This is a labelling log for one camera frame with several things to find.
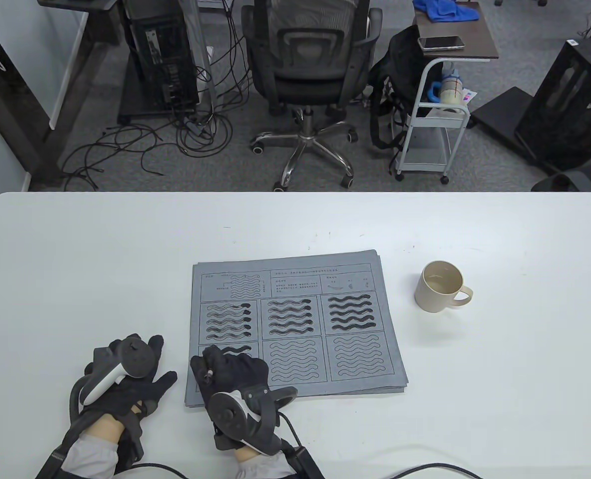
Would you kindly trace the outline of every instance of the coffee mug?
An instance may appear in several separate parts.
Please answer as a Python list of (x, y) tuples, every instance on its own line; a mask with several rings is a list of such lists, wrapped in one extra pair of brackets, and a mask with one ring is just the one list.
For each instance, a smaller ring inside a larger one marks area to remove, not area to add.
[[(465, 299), (455, 299), (458, 292), (468, 294)], [(448, 306), (467, 305), (473, 299), (473, 290), (464, 286), (459, 270), (447, 261), (433, 261), (421, 272), (415, 301), (429, 313), (439, 313)]]

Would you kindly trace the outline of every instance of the robotic hand exoskeleton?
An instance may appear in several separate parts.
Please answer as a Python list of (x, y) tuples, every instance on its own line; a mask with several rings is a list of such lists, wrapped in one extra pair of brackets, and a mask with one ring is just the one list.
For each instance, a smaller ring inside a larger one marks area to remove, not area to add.
[(283, 451), (302, 479), (323, 479), (306, 448), (292, 447), (275, 431), (279, 410), (297, 397), (297, 389), (270, 390), (265, 361), (210, 346), (202, 356), (191, 358), (191, 370), (213, 421), (218, 449), (246, 445), (266, 456)]

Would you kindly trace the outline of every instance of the backpack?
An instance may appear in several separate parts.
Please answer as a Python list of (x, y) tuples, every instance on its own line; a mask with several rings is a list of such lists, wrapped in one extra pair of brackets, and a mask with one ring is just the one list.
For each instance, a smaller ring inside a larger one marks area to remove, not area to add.
[[(402, 124), (402, 131), (392, 141), (385, 142), (380, 139), (379, 118), (391, 114), (395, 109), (399, 111), (404, 122), (406, 115), (411, 114), (413, 111), (421, 73), (430, 62), (430, 59), (423, 56), (418, 39), (419, 29), (417, 25), (411, 25), (393, 36), (389, 43), (389, 50), (369, 72), (369, 85), (373, 87), (373, 93), (369, 97), (371, 103), (371, 141), (380, 150), (397, 148), (398, 153), (402, 150), (406, 135), (405, 124)], [(426, 101), (426, 91), (430, 85), (440, 79), (441, 64), (438, 63), (428, 73), (425, 91), (421, 98), (422, 101)], [(420, 109), (418, 116), (425, 116), (429, 110), (428, 108)]]

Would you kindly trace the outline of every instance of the gray worksheet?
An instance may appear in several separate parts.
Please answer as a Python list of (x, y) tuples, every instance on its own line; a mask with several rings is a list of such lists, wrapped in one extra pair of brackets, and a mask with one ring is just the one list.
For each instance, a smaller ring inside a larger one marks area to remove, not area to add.
[[(401, 392), (407, 384), (377, 251), (193, 267), (190, 357), (215, 344), (268, 364), (300, 396)], [(186, 406), (201, 406), (191, 368)]]

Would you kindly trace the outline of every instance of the gray carpet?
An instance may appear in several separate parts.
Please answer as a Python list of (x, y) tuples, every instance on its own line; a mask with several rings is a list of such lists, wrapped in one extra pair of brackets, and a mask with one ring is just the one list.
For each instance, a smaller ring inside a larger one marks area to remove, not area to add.
[[(585, 28), (586, 14), (591, 11), (591, 2), (585, 0), (550, 0), (547, 7), (538, 7), (533, 0), (505, 0), (502, 7), (493, 6), (492, 0), (480, 2), (500, 59), (490, 63), (459, 65), (464, 86), (479, 92), (469, 105), (471, 110), (512, 86), (534, 94), (564, 40), (576, 38), (577, 31)], [(239, 18), (240, 5), (238, 0), (234, 18)], [(410, 0), (371, 0), (371, 6), (384, 10), (384, 28), (376, 54), (379, 58), (384, 55), (391, 36), (410, 25), (413, 9)], [(215, 47), (215, 56), (218, 57), (228, 49), (227, 27), (218, 15), (206, 15), (204, 22), (207, 23), (207, 43)], [(78, 146), (96, 141), (103, 128), (115, 125), (126, 60), (127, 49), (124, 46), (112, 48), (106, 56), (76, 120), (63, 159)], [(225, 67), (227, 65), (223, 61), (215, 69), (216, 80), (222, 78)], [(241, 71), (241, 62), (236, 70)], [(223, 84), (225, 87), (229, 85), (229, 82)], [(121, 153), (104, 162), (104, 172), (94, 174), (95, 182), (104, 191), (269, 190), (279, 178), (291, 150), (268, 148), (263, 155), (255, 155), (249, 150), (249, 140), (257, 132), (288, 128), (293, 123), (290, 115), (277, 119), (270, 117), (266, 101), (253, 88), (251, 91), (246, 105), (227, 114), (234, 133), (230, 145), (222, 153), (196, 159), (185, 157), (175, 146), (150, 151), (144, 158), (145, 166), (163, 176), (145, 173), (140, 168), (140, 155)], [(404, 182), (398, 183), (387, 174), (391, 153), (371, 146), (368, 111), (360, 106), (351, 106), (348, 120), (357, 126), (361, 140), (348, 144), (342, 136), (330, 142), (353, 162), (356, 173), (353, 190), (356, 191), (528, 191), (546, 176), (485, 135), (480, 128), (475, 128), (467, 130), (464, 135), (450, 173), (449, 185), (441, 185), (438, 174), (424, 173), (408, 174)], [(174, 132), (169, 129), (161, 135), (171, 139)], [(97, 149), (90, 159), (106, 154), (106, 149)], [(82, 162), (81, 155), (74, 156), (67, 169), (80, 166)], [(342, 175), (339, 167), (307, 153), (295, 171), (290, 190), (340, 191)], [(31, 189), (56, 188), (32, 185)], [(90, 187), (82, 180), (72, 180), (69, 190), (88, 191)]]

